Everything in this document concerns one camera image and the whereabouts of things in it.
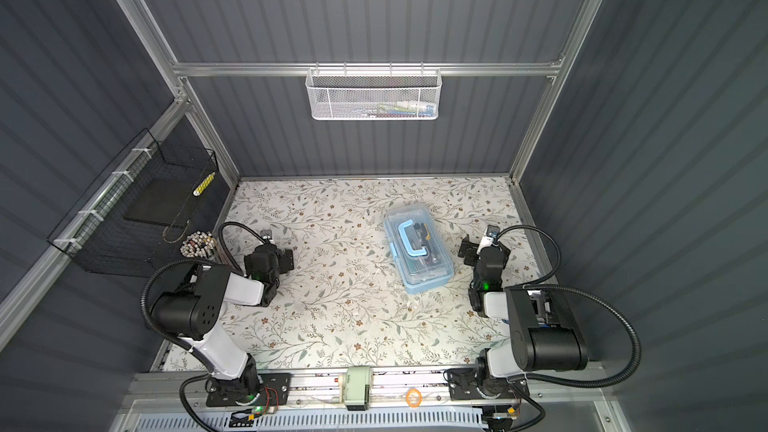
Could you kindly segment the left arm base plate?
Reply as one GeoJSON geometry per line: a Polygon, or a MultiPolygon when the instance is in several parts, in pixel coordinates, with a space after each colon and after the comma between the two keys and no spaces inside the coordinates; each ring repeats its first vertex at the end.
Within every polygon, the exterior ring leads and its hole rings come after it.
{"type": "Polygon", "coordinates": [[[208,407],[277,407],[287,403],[292,375],[260,374],[237,380],[209,378],[205,383],[208,407]]]}

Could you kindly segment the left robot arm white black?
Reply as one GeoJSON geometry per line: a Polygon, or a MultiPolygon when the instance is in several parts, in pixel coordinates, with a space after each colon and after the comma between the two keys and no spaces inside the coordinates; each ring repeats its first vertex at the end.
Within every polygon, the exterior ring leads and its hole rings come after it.
{"type": "Polygon", "coordinates": [[[262,244],[244,257],[245,272],[207,259],[187,258],[157,269],[140,296],[146,325],[190,352],[219,392],[243,401],[263,389],[252,355],[237,346],[219,323],[226,303],[267,307],[280,279],[295,267],[294,252],[262,244]]]}

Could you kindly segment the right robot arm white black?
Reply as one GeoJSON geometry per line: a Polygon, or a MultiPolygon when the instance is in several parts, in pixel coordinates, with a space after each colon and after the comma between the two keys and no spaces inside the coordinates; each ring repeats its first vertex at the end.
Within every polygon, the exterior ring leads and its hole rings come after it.
{"type": "Polygon", "coordinates": [[[509,338],[484,349],[476,359],[471,383],[482,394],[511,390],[508,379],[521,382],[525,372],[578,371],[586,368],[588,352],[565,294],[502,284],[511,251],[489,236],[479,243],[465,237],[458,256],[472,268],[468,298],[481,317],[506,322],[509,338]]]}

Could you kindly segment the blue plastic tool box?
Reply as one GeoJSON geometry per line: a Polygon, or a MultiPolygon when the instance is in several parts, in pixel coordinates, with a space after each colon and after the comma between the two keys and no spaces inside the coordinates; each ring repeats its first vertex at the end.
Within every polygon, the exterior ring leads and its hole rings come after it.
{"type": "Polygon", "coordinates": [[[421,294],[453,279],[453,260],[424,205],[390,209],[385,214],[384,228],[395,267],[408,294],[421,294]]]}

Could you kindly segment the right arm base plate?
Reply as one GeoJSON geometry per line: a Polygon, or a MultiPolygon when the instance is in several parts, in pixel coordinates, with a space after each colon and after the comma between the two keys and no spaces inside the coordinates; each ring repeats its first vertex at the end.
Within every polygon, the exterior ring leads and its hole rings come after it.
{"type": "Polygon", "coordinates": [[[449,368],[442,373],[454,401],[521,400],[520,392],[529,393],[526,382],[508,381],[506,378],[480,376],[474,368],[449,368]]]}

